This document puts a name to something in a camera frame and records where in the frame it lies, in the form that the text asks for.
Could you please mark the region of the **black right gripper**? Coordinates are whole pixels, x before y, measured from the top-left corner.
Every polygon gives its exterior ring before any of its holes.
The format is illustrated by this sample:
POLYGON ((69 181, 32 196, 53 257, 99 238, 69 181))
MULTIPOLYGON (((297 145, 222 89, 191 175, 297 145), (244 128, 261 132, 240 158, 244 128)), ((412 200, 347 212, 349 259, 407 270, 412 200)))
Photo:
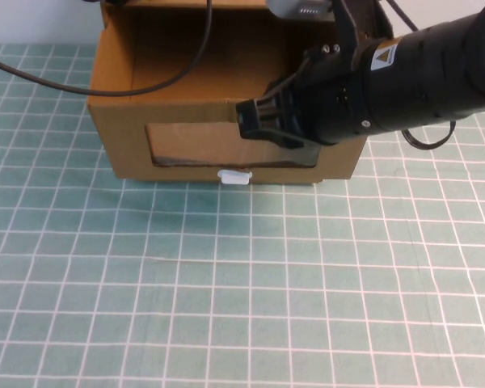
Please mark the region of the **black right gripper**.
POLYGON ((236 104, 242 138, 269 138, 281 148, 303 148, 304 142, 332 146, 373 134, 365 101, 370 43, 352 53, 341 46, 309 48, 288 85, 236 104))

